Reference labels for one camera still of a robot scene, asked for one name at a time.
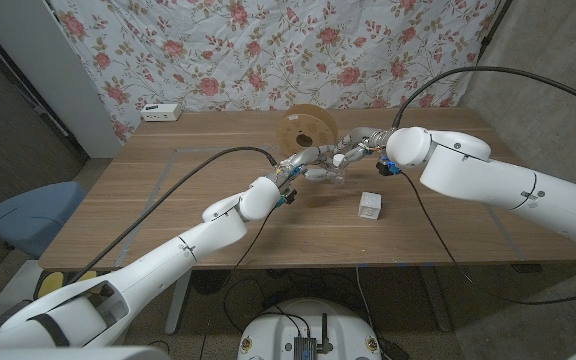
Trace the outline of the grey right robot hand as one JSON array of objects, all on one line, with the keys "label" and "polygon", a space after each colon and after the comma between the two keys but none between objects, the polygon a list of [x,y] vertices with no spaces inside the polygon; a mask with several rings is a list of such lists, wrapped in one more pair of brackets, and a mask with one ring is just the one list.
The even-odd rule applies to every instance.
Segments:
[{"label": "grey right robot hand", "polygon": [[384,154],[387,141],[393,133],[392,129],[354,128],[335,146],[334,154],[342,154],[348,163],[359,161],[373,152]]}]

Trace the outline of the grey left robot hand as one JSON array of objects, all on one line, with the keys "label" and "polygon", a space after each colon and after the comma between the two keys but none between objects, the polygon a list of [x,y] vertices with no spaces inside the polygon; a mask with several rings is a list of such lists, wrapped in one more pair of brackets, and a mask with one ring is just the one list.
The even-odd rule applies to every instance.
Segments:
[{"label": "grey left robot hand", "polygon": [[291,186],[291,182],[300,175],[312,182],[340,183],[344,175],[333,165],[333,155],[333,145],[308,147],[279,162],[276,165],[275,174],[270,175],[270,178],[274,179],[281,193],[285,193]]}]

